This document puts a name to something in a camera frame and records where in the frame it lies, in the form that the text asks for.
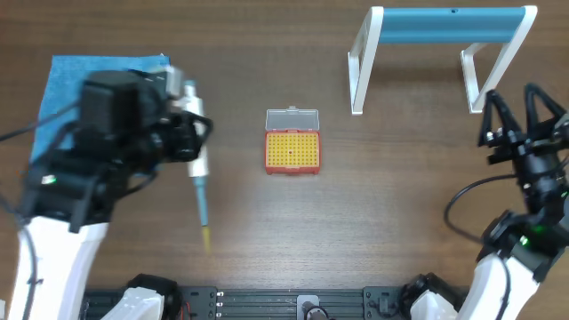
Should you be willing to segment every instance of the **white bracket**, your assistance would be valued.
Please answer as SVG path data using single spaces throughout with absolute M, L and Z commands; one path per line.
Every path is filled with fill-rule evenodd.
M 524 18 L 517 27 L 511 41 L 502 46 L 500 55 L 482 87 L 482 91 L 478 90 L 476 70 L 474 68 L 474 54 L 486 44 L 472 44 L 468 49 L 461 52 L 464 83 L 470 113 L 482 112 L 485 94 L 496 87 L 532 27 L 535 16 L 537 15 L 537 7 L 534 5 L 526 5 L 524 8 Z M 370 75 L 372 73 L 375 52 L 380 42 L 383 14 L 383 7 L 375 6 L 370 8 L 370 11 L 365 16 L 362 27 L 357 33 L 356 41 L 352 45 L 352 49 L 348 52 L 349 95 L 352 115 L 362 115 L 364 113 L 365 93 L 367 92 L 367 85 L 369 84 Z

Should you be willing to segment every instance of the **brown wood surface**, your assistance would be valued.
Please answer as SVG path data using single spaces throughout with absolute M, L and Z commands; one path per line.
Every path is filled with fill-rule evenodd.
M 229 288 L 400 285 L 436 272 L 469 284 L 479 248 L 450 232 L 442 211 L 474 180 L 510 172 L 476 148 L 459 52 L 465 45 L 382 45 L 363 116 L 351 116 L 346 53 L 367 9 L 384 6 L 518 6 L 525 1 L 3 0 L 0 128 L 36 117 L 54 54 L 163 53 L 198 83 L 215 121 L 209 141 L 212 255 L 204 252 L 194 189 L 183 164 L 118 204 L 89 286 L 113 288 L 138 273 Z M 541 0 L 537 20 L 499 89 L 524 122 L 534 81 L 569 107 L 569 3 Z M 498 47 L 477 55 L 480 81 Z M 268 108 L 317 108 L 323 166 L 317 176 L 268 176 Z M 20 193 L 33 136 L 0 144 L 0 189 Z M 481 232 L 524 206 L 513 181 L 473 191 L 454 220 Z M 17 238 L 0 215 L 0 298 L 9 300 Z M 521 319 L 566 319 L 563 257 Z

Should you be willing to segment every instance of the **open box lid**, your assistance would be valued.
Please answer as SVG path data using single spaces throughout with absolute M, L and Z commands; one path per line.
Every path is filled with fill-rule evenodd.
M 288 109 L 269 109 L 265 130 L 318 131 L 320 130 L 318 110 L 301 110 L 295 106 L 290 106 Z

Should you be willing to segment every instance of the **wooden tabletop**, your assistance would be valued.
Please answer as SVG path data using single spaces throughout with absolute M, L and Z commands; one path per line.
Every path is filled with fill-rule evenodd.
M 212 254 L 204 252 L 185 164 L 121 201 L 89 286 L 117 288 L 139 273 L 224 288 L 362 288 L 435 272 L 468 285 L 479 247 L 442 222 L 470 182 L 511 171 L 477 148 L 459 59 L 466 45 L 381 45 L 363 116 L 349 107 L 347 51 L 374 1 L 100 0 L 0 4 L 0 128 L 36 118 L 55 54 L 163 53 L 197 82 L 215 122 L 208 142 Z M 520 1 L 386 0 L 393 6 L 517 6 Z M 540 84 L 569 107 L 569 4 L 542 0 L 532 30 L 498 86 L 523 124 L 522 91 Z M 499 46 L 477 55 L 482 82 Z M 268 176 L 268 108 L 320 112 L 322 170 Z M 0 144 L 0 190 L 16 201 L 33 142 Z M 505 209 L 524 212 L 514 181 L 464 196 L 453 220 L 473 232 Z M 17 263 L 12 218 L 0 214 L 0 299 Z M 569 259 L 551 270 L 520 319 L 566 319 Z

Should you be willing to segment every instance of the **blue towel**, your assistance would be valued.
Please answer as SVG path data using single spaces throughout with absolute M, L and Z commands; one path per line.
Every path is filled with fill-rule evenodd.
M 60 109 L 78 100 L 81 84 L 93 71 L 125 69 L 148 71 L 154 67 L 168 65 L 170 65 L 170 58 L 163 55 L 139 58 L 53 56 L 52 70 L 47 79 L 38 119 L 57 113 Z M 77 116 L 78 110 L 74 109 L 37 128 L 30 161 L 34 161 L 44 153 L 58 129 L 67 122 L 77 119 Z M 70 148 L 72 143 L 72 139 L 68 137 L 60 147 Z

